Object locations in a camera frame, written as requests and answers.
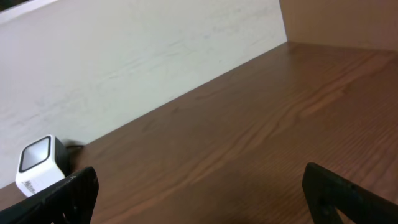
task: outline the white wall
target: white wall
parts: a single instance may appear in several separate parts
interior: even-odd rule
[[[278,0],[59,0],[0,25],[0,187],[286,41]]]

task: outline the brown wall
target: brown wall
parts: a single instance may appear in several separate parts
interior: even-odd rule
[[[398,50],[398,0],[280,0],[290,41]]]

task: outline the white device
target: white device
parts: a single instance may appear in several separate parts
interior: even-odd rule
[[[54,135],[49,134],[22,150],[15,183],[30,197],[68,174],[68,152]]]

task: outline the brown wooden surface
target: brown wooden surface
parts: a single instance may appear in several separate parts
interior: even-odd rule
[[[397,83],[394,52],[281,45],[89,144],[92,223],[311,223],[308,162],[398,202]]]
[[[396,0],[279,0],[290,41],[398,50]]]

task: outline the wooden table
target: wooden table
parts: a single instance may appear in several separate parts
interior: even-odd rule
[[[397,203],[397,86],[394,52],[283,44],[87,145],[92,223],[312,223],[308,162]]]

